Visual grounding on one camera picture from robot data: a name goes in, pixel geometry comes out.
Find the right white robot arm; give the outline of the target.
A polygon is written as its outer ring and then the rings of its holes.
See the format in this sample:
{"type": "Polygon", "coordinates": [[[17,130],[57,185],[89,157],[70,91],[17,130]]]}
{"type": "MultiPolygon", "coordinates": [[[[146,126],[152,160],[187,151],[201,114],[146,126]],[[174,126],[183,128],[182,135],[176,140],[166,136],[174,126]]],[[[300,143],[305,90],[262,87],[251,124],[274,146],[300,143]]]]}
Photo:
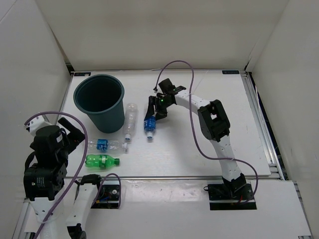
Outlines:
{"type": "Polygon", "coordinates": [[[196,114],[203,136],[213,145],[222,170],[224,194],[229,199],[243,196],[247,184],[239,169],[230,144],[230,121],[219,100],[208,101],[186,91],[186,87],[173,85],[169,78],[159,83],[160,93],[149,96],[144,125],[148,120],[167,117],[167,108],[177,105],[196,114]]]}

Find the green plastic soda bottle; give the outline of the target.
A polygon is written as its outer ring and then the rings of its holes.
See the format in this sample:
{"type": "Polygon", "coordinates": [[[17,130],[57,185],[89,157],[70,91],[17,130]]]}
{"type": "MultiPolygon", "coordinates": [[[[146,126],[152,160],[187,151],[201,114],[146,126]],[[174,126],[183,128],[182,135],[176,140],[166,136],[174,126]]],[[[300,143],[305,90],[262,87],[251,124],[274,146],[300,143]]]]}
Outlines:
{"type": "Polygon", "coordinates": [[[120,165],[119,158],[113,158],[105,154],[100,154],[100,155],[90,154],[86,156],[86,160],[85,160],[85,166],[88,168],[108,169],[108,168],[119,166],[119,165],[120,165]]]}

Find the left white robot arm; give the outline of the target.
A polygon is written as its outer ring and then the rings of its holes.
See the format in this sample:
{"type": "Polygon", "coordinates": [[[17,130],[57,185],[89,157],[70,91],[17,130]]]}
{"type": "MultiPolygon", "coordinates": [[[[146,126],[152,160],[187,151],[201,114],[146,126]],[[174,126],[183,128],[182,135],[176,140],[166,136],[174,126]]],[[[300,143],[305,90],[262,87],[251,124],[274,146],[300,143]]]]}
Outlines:
{"type": "Polygon", "coordinates": [[[85,140],[85,135],[66,118],[58,125],[37,116],[27,125],[34,136],[33,150],[25,162],[23,185],[39,228],[36,239],[85,239],[85,225],[94,199],[103,197],[101,176],[85,175],[77,186],[72,211],[64,209],[63,195],[73,184],[65,185],[68,156],[85,140]]]}

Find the clear unlabelled plastic bottle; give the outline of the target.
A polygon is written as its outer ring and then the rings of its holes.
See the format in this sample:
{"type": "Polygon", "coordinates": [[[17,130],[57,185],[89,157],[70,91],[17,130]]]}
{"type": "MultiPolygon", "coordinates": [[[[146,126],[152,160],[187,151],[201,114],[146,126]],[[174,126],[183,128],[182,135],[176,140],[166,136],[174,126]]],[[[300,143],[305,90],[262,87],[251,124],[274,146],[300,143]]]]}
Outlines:
{"type": "Polygon", "coordinates": [[[124,136],[126,141],[131,141],[135,133],[135,126],[138,119],[138,106],[134,103],[127,104],[125,111],[125,122],[123,125],[124,136]]]}

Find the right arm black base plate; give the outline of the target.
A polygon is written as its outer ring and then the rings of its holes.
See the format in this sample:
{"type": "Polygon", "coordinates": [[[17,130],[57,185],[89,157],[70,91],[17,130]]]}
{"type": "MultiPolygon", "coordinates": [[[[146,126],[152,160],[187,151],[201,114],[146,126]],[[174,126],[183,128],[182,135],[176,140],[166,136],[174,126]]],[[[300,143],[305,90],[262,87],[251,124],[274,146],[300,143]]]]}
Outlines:
{"type": "Polygon", "coordinates": [[[253,189],[249,183],[234,194],[231,194],[224,184],[208,184],[203,189],[208,193],[211,211],[257,209],[253,189]]]}

